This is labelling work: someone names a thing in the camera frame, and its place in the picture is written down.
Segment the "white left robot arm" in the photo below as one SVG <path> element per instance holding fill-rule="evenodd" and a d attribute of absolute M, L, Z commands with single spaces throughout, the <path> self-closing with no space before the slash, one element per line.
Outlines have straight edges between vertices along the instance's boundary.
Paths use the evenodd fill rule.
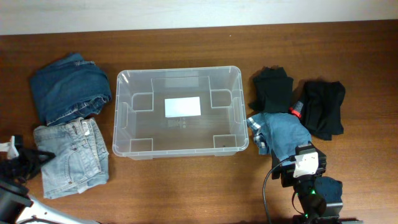
<path fill-rule="evenodd" d="M 26 182 L 55 158 L 52 152 L 27 149 L 21 135 L 1 144 L 1 223 L 94 223 L 49 207 L 29 194 Z"/>

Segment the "light blue jeans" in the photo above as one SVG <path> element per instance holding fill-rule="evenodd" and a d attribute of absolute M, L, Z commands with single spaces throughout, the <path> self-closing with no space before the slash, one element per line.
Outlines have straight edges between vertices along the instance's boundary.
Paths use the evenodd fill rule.
<path fill-rule="evenodd" d="M 39 126 L 34 141 L 38 150 L 55 154 L 41 168 L 44 198 L 81 194 L 107 183 L 109 153 L 95 119 Z"/>

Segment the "dark blue jeans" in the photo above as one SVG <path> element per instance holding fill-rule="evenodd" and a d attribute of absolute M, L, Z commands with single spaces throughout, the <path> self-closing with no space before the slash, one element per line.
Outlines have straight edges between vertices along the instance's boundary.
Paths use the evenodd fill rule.
<path fill-rule="evenodd" d="M 100 114 L 112 99 L 105 72 L 79 53 L 36 71 L 30 89 L 39 120 L 47 126 Z"/>

